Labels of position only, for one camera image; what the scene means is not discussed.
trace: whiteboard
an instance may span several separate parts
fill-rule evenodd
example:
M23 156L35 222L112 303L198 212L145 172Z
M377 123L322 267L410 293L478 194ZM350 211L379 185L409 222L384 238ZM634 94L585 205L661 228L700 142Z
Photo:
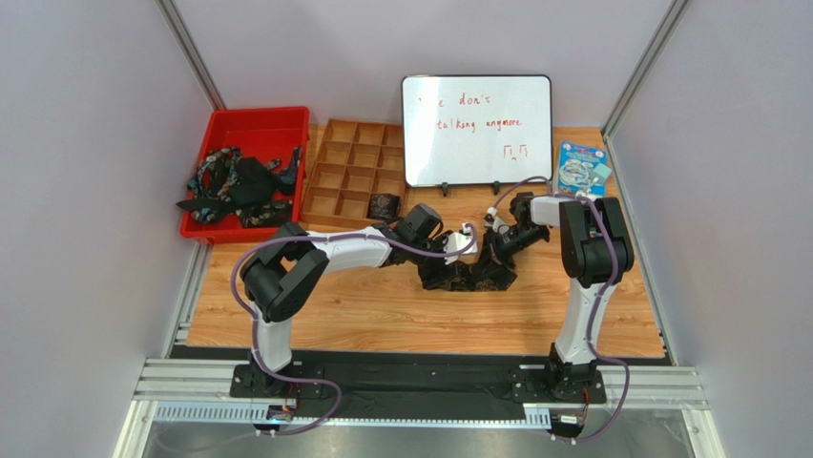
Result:
M552 177L547 76L408 76L401 94L409 185Z

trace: wood grain surface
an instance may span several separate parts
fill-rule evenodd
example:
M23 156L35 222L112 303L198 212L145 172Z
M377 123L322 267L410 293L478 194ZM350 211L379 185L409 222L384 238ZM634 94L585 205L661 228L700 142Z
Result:
M322 134L323 126L311 126L308 163L315 157ZM553 143L557 149L563 139L604 147L597 128L555 128ZM543 186L536 184L525 189L539 193ZM612 179L608 183L608 194L617 196ZM488 185L455 186L447 198L437 188L410 188L407 208L423 202L440 213L448 229L471 221L482 230L484 212L494 200ZM507 198L499 210L503 218L510 219L508 205ZM305 226L318 231L342 230ZM228 286L234 262L250 246L215 246L187 344L251 344L249 318L232 299ZM569 291L569 279L559 255L558 231L552 231L550 243L538 242L518 254L515 261L519 278L503 292L425 291L412 264L354 269L324 276L294 319L292 346L547 354L562 327ZM616 356L663 356L637 263L613 294L601 326L598 349Z

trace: whiteboard frame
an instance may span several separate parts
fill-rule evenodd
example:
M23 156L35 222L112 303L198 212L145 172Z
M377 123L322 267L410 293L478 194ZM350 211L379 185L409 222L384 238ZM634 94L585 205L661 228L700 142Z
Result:
M473 77L483 77L483 78L494 78L494 77L530 77L530 78L539 78L543 77L548 80L548 87L550 88L551 94L548 97L551 103L548 104L548 108L550 112L548 113L548 119L551 121L551 176L545 177L548 180L553 180L553 174L555 173L556 169L556 158L553 156L553 152L555 151L555 146L553 145L553 81L549 76L544 73L518 73L518 74L503 74L503 73L486 73L486 74L408 74L401 78L401 123L404 125L404 119L407 118L407 114L404 107L404 81L407 78L459 78L459 77L466 77L466 78L473 78ZM407 169L407 128L404 126L404 170ZM410 184L407 185L413 188L435 188L441 186L467 186L471 184L511 184L510 182L506 181L505 183L502 181L494 181L494 182L472 182L472 183L454 183L454 184L447 184L447 183L437 183L437 184Z

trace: red plastic bin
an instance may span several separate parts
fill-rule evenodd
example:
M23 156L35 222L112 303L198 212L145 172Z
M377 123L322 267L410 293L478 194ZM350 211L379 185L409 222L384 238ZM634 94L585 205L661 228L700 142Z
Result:
M274 198L292 198L291 220L300 221L308 120L309 112L305 107L216 111L209 118L196 164L200 164L209 151L237 146L244 157L256 157L263 164L280 158L280 168L284 168L290 163L294 148L302 145L296 194L293 197L285 197L279 192L274 195ZM229 215L217 224L200 224L189 212L184 212L180 223L182 236L209 244L263 241L276 232L276 227L244 228L235 215Z

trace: metal floor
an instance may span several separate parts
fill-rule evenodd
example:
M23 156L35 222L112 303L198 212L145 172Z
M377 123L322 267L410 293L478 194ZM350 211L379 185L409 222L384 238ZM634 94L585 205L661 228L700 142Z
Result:
M603 424L609 414L591 410L590 425ZM589 433L590 425L585 429ZM158 448L152 438L174 448L196 448L247 432L248 425L154 423L145 457L181 456ZM545 431L431 427L318 427L299 436L249 438L198 457L284 456L331 458L448 457L695 457L680 410L626 410L597 443L570 447L552 442Z

